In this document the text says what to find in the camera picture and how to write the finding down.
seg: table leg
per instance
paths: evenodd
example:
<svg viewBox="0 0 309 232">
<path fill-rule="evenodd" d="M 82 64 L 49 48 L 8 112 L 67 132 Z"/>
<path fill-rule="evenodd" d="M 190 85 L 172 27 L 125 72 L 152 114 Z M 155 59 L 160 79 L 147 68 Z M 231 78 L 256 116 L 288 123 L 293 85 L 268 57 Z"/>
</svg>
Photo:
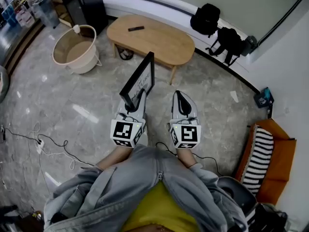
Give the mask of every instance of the table leg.
<svg viewBox="0 0 309 232">
<path fill-rule="evenodd" d="M 169 85 L 172 85 L 172 81 L 173 81 L 173 79 L 174 79 L 176 70 L 177 70 L 177 66 L 174 66 L 174 67 L 173 67 L 173 70 L 172 70 L 172 75 L 170 76 Z"/>
<path fill-rule="evenodd" d="M 114 58 L 116 57 L 116 45 L 114 42 L 112 42 L 112 55 Z"/>
</svg>

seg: black backpack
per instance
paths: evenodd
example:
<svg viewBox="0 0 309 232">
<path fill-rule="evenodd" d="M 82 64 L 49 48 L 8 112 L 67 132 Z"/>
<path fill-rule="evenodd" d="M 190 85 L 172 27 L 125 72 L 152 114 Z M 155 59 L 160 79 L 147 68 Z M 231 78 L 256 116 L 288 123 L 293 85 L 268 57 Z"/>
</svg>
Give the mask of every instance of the black backpack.
<svg viewBox="0 0 309 232">
<path fill-rule="evenodd" d="M 208 35 L 208 38 L 214 34 L 218 27 L 220 10 L 210 3 L 198 8 L 195 15 L 191 17 L 191 27 L 201 34 Z"/>
<path fill-rule="evenodd" d="M 219 41 L 220 46 L 215 52 L 212 51 L 212 47 Z M 221 28 L 218 30 L 218 38 L 212 44 L 211 48 L 206 48 L 209 50 L 209 55 L 218 56 L 221 54 L 225 49 L 227 50 L 227 55 L 224 60 L 228 66 L 231 66 L 237 58 L 241 55 L 244 49 L 244 41 L 241 40 L 240 36 L 236 33 L 235 29 L 228 29 L 228 28 Z"/>
</svg>

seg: oval table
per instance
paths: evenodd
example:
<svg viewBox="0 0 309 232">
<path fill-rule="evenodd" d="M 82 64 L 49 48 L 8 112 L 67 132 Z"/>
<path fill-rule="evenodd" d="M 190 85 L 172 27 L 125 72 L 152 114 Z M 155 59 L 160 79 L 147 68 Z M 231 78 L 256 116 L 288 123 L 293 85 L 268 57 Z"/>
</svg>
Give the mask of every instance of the oval table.
<svg viewBox="0 0 309 232">
<path fill-rule="evenodd" d="M 128 31 L 139 26 L 145 29 Z M 107 28 L 107 36 L 112 42 L 114 57 L 115 44 L 142 56 L 153 52 L 156 62 L 172 68 L 169 84 L 173 81 L 177 67 L 187 63 L 195 50 L 193 40 L 185 32 L 137 14 L 116 19 Z"/>
</svg>

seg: zipper pull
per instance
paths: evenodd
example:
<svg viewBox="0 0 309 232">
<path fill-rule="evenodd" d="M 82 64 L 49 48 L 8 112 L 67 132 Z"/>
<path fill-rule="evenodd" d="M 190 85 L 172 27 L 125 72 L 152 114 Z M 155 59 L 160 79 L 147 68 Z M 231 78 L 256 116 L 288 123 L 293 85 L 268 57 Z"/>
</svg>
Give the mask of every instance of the zipper pull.
<svg viewBox="0 0 309 232">
<path fill-rule="evenodd" d="M 163 171 L 158 171 L 158 177 L 159 177 L 159 180 L 162 180 L 162 178 L 163 178 Z"/>
</svg>

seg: picture frame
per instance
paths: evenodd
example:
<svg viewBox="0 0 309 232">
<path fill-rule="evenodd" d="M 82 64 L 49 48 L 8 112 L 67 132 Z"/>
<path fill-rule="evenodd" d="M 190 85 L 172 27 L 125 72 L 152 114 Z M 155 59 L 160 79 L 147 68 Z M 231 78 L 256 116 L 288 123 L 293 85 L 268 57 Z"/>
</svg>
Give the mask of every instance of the picture frame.
<svg viewBox="0 0 309 232">
<path fill-rule="evenodd" d="M 148 95 L 155 85 L 154 59 L 154 53 L 149 52 L 119 93 L 130 111 L 136 109 L 141 90 Z"/>
</svg>

